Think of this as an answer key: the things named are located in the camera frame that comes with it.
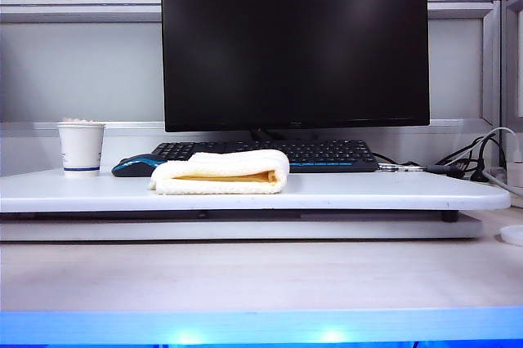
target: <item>folded towel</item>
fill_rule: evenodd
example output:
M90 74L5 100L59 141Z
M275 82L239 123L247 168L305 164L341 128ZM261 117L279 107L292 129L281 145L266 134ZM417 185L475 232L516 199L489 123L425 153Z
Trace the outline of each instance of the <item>folded towel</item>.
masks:
M194 154L156 167L150 188L158 194L273 194L287 183L287 156L261 149L232 154Z

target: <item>computer monitor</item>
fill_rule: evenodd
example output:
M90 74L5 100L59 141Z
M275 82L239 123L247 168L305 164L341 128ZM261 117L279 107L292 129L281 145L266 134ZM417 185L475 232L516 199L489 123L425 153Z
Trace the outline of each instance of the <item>computer monitor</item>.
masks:
M427 0L162 0L168 132L425 125Z

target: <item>keyboard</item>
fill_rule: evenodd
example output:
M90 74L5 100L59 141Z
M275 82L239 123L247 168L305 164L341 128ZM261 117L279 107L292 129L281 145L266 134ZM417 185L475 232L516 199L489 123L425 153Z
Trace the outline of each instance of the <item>keyboard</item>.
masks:
M290 172L373 172L378 162L361 140L225 141L162 143L153 154L167 160L187 160L196 152L226 154L255 149L277 149L290 162Z

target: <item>blue and black mouse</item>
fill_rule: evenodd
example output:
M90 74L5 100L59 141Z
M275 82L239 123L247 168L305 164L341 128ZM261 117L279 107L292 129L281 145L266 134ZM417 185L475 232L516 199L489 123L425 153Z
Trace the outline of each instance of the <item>blue and black mouse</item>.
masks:
M154 169L167 160L157 154L137 154L120 161L111 170L114 176L150 176Z

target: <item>white paper cup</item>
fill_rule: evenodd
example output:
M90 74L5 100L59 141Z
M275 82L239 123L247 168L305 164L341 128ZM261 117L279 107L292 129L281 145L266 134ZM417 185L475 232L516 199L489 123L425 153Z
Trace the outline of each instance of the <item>white paper cup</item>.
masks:
M64 174L70 178L100 175L103 123L58 122Z

